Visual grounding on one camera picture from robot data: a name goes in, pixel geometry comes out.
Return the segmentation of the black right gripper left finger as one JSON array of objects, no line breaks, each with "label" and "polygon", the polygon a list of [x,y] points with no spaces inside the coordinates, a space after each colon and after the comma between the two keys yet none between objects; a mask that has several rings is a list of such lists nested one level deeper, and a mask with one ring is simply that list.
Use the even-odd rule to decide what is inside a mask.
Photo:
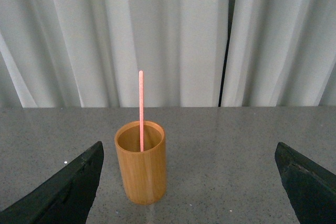
[{"label": "black right gripper left finger", "polygon": [[1,211],[1,223],[86,223],[104,160],[101,141]]}]

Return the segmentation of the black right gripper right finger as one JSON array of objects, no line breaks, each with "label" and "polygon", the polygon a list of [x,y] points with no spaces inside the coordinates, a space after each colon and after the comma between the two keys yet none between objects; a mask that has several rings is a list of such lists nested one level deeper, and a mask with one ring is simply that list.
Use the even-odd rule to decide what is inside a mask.
[{"label": "black right gripper right finger", "polygon": [[300,223],[335,223],[335,174],[279,142],[275,161]]}]

